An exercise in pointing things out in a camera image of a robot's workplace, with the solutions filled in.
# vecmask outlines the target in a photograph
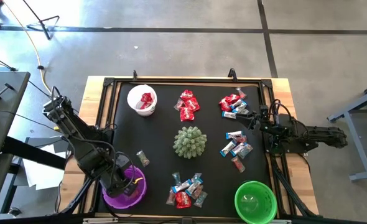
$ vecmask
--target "white paper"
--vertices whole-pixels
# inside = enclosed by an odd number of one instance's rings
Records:
[[[46,152],[50,152],[62,158],[66,157],[65,152],[55,153],[53,145],[44,146],[41,148]],[[42,165],[37,162],[23,159],[26,170],[27,183],[29,187],[35,185],[36,190],[58,187],[63,179],[64,170],[56,169],[50,166]]]

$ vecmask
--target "concrete floor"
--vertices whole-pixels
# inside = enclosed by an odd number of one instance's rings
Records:
[[[60,26],[261,28],[256,0],[27,2],[41,18],[60,15]],[[35,21],[23,2],[7,3],[24,24]],[[264,0],[264,7],[270,29],[367,29],[363,0]],[[17,24],[5,6],[0,22]],[[51,41],[41,32],[30,35],[47,66],[47,83],[58,86],[75,108],[89,75],[131,75],[135,69],[139,75],[224,77],[234,67],[241,77],[271,77],[262,34],[56,32]],[[305,124],[330,125],[326,117],[367,88],[367,35],[271,35],[271,42],[277,74],[289,79]],[[0,59],[29,71],[41,86],[24,32],[0,31]],[[45,101],[29,85],[18,113],[52,125],[40,113]],[[344,122],[335,125],[349,134]],[[10,135],[23,140],[55,133],[16,118]],[[367,180],[348,178],[363,171],[348,140],[344,149],[320,146],[309,153],[316,200],[325,217],[367,222]],[[19,187],[12,205],[24,212],[21,217],[45,215],[53,212],[56,195],[57,189]]]

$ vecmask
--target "green bowl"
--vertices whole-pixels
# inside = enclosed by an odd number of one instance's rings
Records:
[[[277,202],[268,186],[258,181],[249,181],[236,191],[235,208],[246,223],[265,224],[275,218]]]

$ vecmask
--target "wooden table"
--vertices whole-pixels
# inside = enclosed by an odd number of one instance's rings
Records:
[[[79,116],[88,125],[95,125],[96,116],[98,113],[98,107],[100,105],[103,81],[105,78],[106,77],[90,76],[87,79]],[[231,80],[231,78],[216,78],[216,77],[144,77],[144,78],[179,78],[179,79],[212,78],[212,79]],[[251,79],[259,80],[260,78],[239,78],[239,80],[251,80]],[[275,99],[280,99],[281,103],[283,105],[286,105],[287,108],[290,110],[291,115],[296,117],[288,79],[272,78],[271,80]],[[234,83],[169,83],[169,85],[238,86],[238,84]],[[248,85],[251,84],[240,84],[239,86],[248,86]],[[111,95],[111,88],[108,89],[108,91],[106,92],[106,101],[101,120],[101,127],[104,127],[106,123],[106,113],[108,111],[110,95]],[[265,96],[267,104],[270,104],[269,95],[266,93]],[[116,106],[116,104],[117,104],[117,97],[114,101],[114,106]],[[297,154],[287,154],[287,165],[289,168],[289,175],[293,189],[297,192],[297,194],[299,195],[301,200],[306,204],[306,206],[308,206],[309,210],[318,214],[318,208],[314,195],[314,188],[312,187],[312,181],[308,165],[303,160],[303,158],[301,158]],[[71,159],[67,163],[65,169],[65,175],[63,176],[62,180],[60,210],[63,210],[74,198],[74,196],[79,191],[80,187],[84,182],[84,177],[85,175],[78,168],[76,160]],[[282,192],[282,199],[284,202],[284,208],[286,212],[289,213],[290,210],[289,210],[289,203],[287,200],[287,194],[282,185],[281,185],[281,192]],[[87,212],[90,208],[92,195],[93,195],[93,186],[91,186],[90,190],[88,191],[84,209],[85,212]],[[110,216],[110,214],[98,213],[96,214],[96,216],[103,217],[103,216]]]

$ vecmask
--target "purple bowl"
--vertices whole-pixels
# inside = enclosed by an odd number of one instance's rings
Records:
[[[133,175],[132,166],[129,166],[128,169],[124,171],[124,175],[129,179],[132,177]],[[143,179],[138,180],[137,188],[135,189],[134,193],[132,193],[132,195],[129,197],[127,195],[121,194],[118,195],[117,197],[112,198],[106,194],[105,189],[102,189],[103,198],[105,199],[106,203],[115,209],[125,209],[140,202],[146,193],[146,179],[142,171],[137,167],[135,167],[134,180],[140,177],[143,177]]]

